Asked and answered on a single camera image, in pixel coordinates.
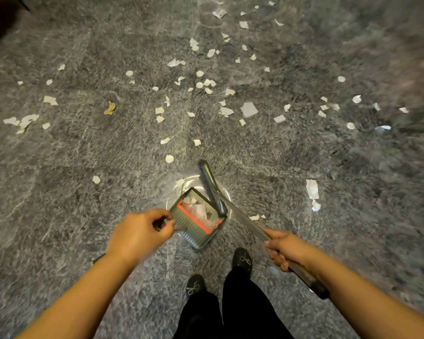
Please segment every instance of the person's left arm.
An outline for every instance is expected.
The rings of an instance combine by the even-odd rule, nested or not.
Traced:
[[[171,221],[158,232],[152,223],[163,216]],[[105,256],[17,339],[92,338],[121,285],[173,235],[174,224],[165,209],[126,216],[113,232]]]

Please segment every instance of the hand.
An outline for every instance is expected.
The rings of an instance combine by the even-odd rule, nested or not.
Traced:
[[[309,270],[308,259],[315,250],[314,246],[301,240],[291,232],[280,232],[265,228],[266,234],[272,238],[265,242],[265,245],[271,250],[270,258],[284,272],[289,271],[289,263],[286,259],[293,260],[303,265]]]
[[[170,222],[160,232],[156,231],[152,223],[163,216]],[[119,257],[133,270],[171,238],[175,231],[175,222],[166,209],[129,214],[116,226],[105,253]]]

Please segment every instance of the leg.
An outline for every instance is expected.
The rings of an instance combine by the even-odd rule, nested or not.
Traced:
[[[250,280],[251,268],[249,253],[238,248],[223,286],[225,330],[236,334],[247,331],[258,338],[294,339],[264,292]]]
[[[192,279],[198,279],[198,276],[201,277],[192,276],[187,283],[188,301],[182,309],[173,339],[219,338],[222,333],[223,323],[218,298],[206,290],[202,277],[201,280],[192,282]]]

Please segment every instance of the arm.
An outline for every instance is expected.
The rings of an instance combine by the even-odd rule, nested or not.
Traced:
[[[157,232],[152,222],[162,216],[171,221]],[[92,338],[121,285],[173,235],[174,224],[163,209],[126,216],[113,232],[106,255],[17,338]]]
[[[330,291],[330,299],[364,339],[424,339],[424,317],[402,305],[337,260],[292,233],[265,230],[270,257],[283,271],[285,258],[304,265]]]

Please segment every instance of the shoe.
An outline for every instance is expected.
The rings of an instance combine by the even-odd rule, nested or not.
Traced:
[[[192,295],[195,295],[197,292],[206,289],[206,282],[203,277],[197,273],[190,277],[187,282],[187,286],[185,287],[185,293],[187,295],[187,299],[189,299]]]
[[[232,257],[232,268],[239,266],[248,273],[248,277],[251,276],[251,270],[253,270],[253,260],[249,255],[248,251],[243,247],[238,247],[234,251],[234,256]]]

